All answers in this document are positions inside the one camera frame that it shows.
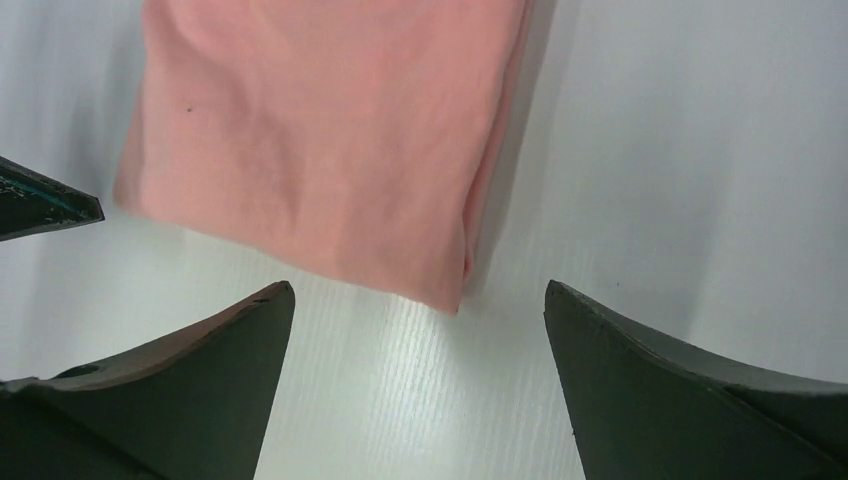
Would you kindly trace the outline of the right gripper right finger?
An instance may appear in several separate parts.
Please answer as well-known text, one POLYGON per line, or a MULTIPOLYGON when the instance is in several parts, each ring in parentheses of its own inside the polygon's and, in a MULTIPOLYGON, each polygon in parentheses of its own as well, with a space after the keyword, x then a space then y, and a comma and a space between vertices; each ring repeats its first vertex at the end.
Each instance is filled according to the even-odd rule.
POLYGON ((551 281, 544 320, 589 479, 843 479, 847 387, 741 363, 551 281))

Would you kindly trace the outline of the pink t shirt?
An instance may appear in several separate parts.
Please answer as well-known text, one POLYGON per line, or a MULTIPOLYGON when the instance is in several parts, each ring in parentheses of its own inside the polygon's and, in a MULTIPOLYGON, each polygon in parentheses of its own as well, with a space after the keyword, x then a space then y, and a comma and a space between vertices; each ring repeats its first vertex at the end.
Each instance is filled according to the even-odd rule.
POLYGON ((128 212, 455 314, 529 1, 146 1, 128 212))

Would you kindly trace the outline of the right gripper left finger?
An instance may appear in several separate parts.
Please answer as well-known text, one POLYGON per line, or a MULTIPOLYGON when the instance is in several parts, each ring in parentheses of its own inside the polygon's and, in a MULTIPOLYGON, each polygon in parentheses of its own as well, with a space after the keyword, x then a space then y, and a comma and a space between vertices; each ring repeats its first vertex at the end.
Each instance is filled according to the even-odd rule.
POLYGON ((294 310, 275 282, 123 353, 3 382, 2 477, 253 478, 294 310))

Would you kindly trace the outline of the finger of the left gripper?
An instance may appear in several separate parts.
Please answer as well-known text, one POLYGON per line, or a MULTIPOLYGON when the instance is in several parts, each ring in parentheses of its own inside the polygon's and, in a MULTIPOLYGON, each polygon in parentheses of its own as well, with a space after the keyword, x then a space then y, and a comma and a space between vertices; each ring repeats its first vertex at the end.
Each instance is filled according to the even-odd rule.
POLYGON ((1 158, 1 241, 104 220, 97 197, 1 158))

